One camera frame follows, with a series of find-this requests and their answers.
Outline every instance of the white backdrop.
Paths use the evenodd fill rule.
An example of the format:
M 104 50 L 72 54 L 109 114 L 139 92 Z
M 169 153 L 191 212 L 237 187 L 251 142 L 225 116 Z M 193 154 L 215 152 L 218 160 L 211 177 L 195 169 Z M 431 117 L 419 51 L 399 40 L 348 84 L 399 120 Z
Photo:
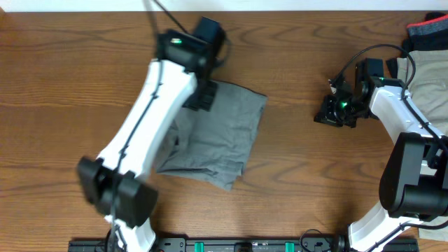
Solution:
M 429 11 L 448 0 L 160 0 L 170 11 Z M 144 11 L 142 0 L 0 0 L 15 11 Z

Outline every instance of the green indicator light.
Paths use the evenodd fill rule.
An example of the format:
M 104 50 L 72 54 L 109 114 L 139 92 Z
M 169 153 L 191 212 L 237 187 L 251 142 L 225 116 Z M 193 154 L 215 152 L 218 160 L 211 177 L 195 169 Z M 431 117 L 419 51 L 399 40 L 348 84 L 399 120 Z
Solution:
M 180 38 L 172 38 L 171 43 L 180 45 L 180 44 L 182 44 L 182 40 Z

